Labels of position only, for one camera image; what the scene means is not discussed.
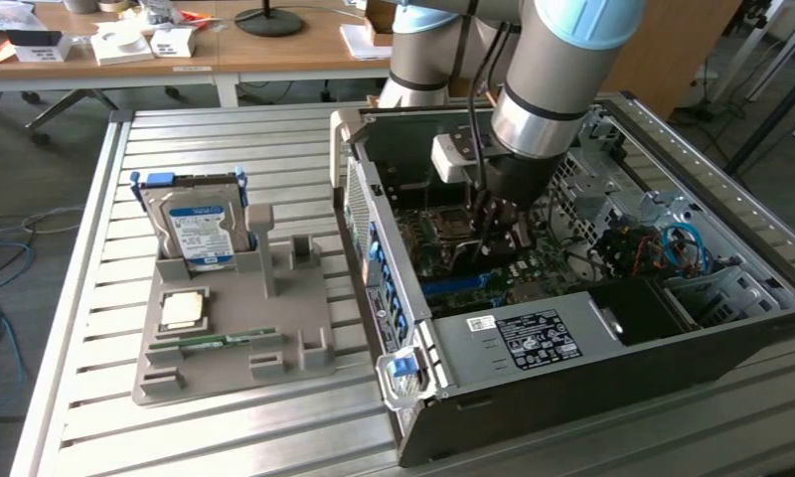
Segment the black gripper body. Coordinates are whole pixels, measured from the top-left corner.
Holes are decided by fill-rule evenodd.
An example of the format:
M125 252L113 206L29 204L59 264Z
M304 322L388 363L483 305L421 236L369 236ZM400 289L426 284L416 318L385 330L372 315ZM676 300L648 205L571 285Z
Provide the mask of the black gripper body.
M529 208L544 194L563 158L563 154L540 159L492 157L485 162L487 190L519 208Z

